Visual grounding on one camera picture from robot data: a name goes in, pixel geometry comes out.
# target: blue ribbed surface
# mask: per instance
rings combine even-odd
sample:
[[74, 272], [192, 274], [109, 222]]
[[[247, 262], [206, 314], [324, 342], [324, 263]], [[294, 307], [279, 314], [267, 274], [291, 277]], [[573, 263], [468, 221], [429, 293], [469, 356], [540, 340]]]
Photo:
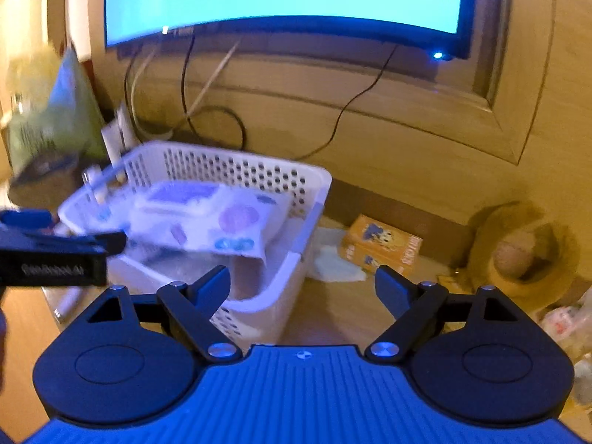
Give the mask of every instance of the blue ribbed surface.
[[549, 420], [513, 430], [476, 428], [415, 395], [396, 367], [354, 347], [257, 346], [241, 363], [212, 367], [193, 395], [139, 427], [94, 430], [53, 420], [28, 444], [571, 444]]

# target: green plastic bag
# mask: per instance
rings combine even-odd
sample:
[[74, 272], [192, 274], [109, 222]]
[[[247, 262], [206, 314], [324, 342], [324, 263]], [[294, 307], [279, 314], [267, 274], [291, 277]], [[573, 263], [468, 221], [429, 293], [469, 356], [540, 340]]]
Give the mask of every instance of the green plastic bag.
[[105, 121], [87, 74], [76, 53], [68, 48], [61, 61], [47, 107], [15, 115], [8, 124], [10, 159], [14, 173], [46, 149], [84, 152], [106, 158], [101, 136]]

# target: basket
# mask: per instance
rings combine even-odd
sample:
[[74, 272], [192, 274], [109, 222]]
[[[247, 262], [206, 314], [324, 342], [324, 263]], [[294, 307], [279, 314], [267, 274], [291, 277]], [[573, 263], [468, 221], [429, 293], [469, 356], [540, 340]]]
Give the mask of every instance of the basket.
[[[212, 317], [214, 325], [244, 350], [255, 343], [277, 343], [306, 275], [311, 257], [309, 242], [331, 185], [329, 172], [244, 152], [168, 141], [150, 142], [135, 148], [106, 169], [101, 178], [67, 199], [58, 210], [61, 222], [76, 234], [86, 233], [89, 216], [101, 207], [95, 195], [104, 195], [107, 185], [115, 182], [122, 170], [127, 174], [127, 183], [117, 189], [119, 196], [173, 180], [220, 182], [292, 194], [291, 215], [303, 221], [270, 283], [253, 298], [227, 299]], [[146, 293], [171, 281], [125, 256], [110, 258], [108, 272], [113, 283], [133, 286], [142, 282]]]

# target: metal screw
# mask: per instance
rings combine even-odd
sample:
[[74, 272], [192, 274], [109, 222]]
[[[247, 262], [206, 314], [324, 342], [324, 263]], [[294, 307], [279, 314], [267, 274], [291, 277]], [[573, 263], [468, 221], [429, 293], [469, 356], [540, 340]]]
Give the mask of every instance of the metal screw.
[[175, 280], [174, 282], [171, 282], [169, 285], [172, 285], [173, 287], [177, 287], [177, 288], [179, 288], [179, 287], [180, 287], [180, 288], [182, 288], [182, 289], [183, 289], [184, 287], [187, 287], [187, 284], [186, 284], [186, 283], [184, 283], [184, 282], [181, 282], [181, 281], [179, 281], [179, 280]]
[[376, 342], [370, 347], [370, 352], [376, 357], [394, 357], [399, 353], [399, 346], [392, 342]]
[[218, 359], [227, 359], [236, 353], [236, 346], [228, 342], [218, 342], [208, 347], [208, 354]]

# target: wet wipes package lid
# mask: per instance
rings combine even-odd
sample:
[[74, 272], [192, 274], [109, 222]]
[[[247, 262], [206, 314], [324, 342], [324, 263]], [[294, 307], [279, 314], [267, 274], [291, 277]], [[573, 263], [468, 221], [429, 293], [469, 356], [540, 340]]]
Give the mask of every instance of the wet wipes package lid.
[[290, 207], [288, 194], [208, 182], [155, 184], [129, 215], [129, 237], [191, 252], [265, 259]]

